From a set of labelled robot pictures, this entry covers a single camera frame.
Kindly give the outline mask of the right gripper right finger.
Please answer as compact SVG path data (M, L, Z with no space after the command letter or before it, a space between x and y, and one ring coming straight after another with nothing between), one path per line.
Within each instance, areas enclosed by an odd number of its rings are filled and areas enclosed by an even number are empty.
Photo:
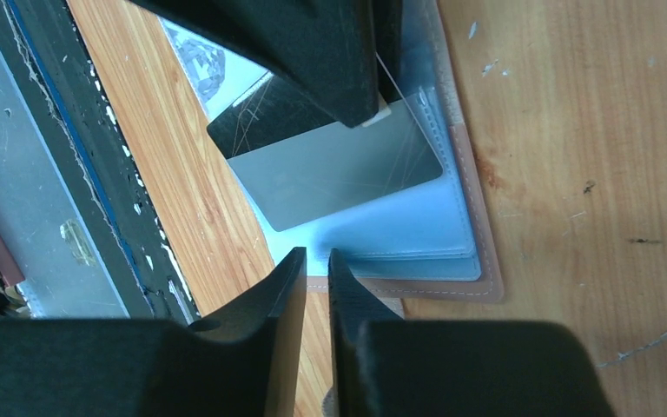
M406 320L328 263L335 416L611 416L584 345L547 321Z

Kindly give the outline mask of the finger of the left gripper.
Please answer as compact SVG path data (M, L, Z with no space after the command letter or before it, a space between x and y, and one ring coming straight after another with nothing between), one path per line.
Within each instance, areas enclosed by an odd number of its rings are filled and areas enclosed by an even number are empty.
M380 111L379 65L398 60L401 1L139 1L270 70L352 128Z

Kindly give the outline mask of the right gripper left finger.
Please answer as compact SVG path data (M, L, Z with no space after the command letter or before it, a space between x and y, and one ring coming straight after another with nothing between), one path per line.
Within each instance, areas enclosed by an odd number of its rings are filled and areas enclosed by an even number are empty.
M0 320L0 416L290 416L306 250L188 326Z

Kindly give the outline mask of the black credit card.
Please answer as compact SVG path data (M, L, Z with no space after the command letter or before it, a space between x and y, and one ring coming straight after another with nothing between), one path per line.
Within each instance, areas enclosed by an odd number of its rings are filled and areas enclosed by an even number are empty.
M441 176L404 97L385 82L388 114L335 121L278 76L223 110L207 131L275 231L284 231Z

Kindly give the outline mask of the pink card holder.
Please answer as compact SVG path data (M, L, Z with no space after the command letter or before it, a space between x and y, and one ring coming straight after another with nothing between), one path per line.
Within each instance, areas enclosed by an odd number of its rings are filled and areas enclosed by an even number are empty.
M496 302L503 283L462 131L439 7L434 1L401 2L399 58L380 63L380 111L358 126L388 114L384 84L392 82L441 163L440 177L275 231L221 155L254 211L272 259L281 261L295 247L307 251L310 290L327 291L330 254L338 250L353 274L381 297Z

